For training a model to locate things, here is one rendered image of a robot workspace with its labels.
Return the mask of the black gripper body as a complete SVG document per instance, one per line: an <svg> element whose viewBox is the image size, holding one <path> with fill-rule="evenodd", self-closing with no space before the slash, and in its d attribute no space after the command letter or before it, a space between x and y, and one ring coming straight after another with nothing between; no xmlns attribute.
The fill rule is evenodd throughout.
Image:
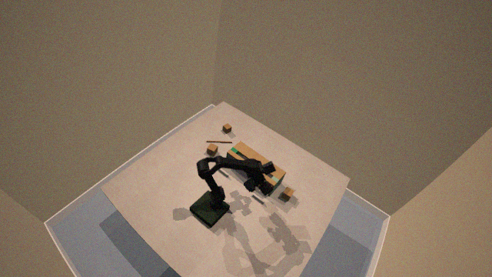
<svg viewBox="0 0 492 277"><path fill-rule="evenodd" d="M270 184L266 183L266 178L265 176L263 175L261 179L259 180L254 180L258 185L260 185L262 187L261 189L261 192L263 195L267 195L268 193L270 193L271 191L273 191L273 188L272 186L270 186Z"/></svg>

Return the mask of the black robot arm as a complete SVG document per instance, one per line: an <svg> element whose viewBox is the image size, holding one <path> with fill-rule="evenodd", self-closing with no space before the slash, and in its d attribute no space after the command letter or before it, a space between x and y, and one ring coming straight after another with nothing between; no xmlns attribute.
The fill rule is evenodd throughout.
<svg viewBox="0 0 492 277"><path fill-rule="evenodd" d="M209 162L215 162L216 165L209 169ZM244 183L244 187L249 192L253 192L255 188L258 187L258 184L254 180L261 179L263 173L267 175L276 171L272 161L262 165L261 161L256 159L238 160L224 158L221 156L200 159L197 162L197 168L198 176L205 179L211 190L211 192L209 192L211 201L208 203L208 206L213 208L215 211L222 206L221 203L225 200L224 188L222 188L222 186L218 186L212 176L218 169L235 169L245 172L250 179Z"/></svg>

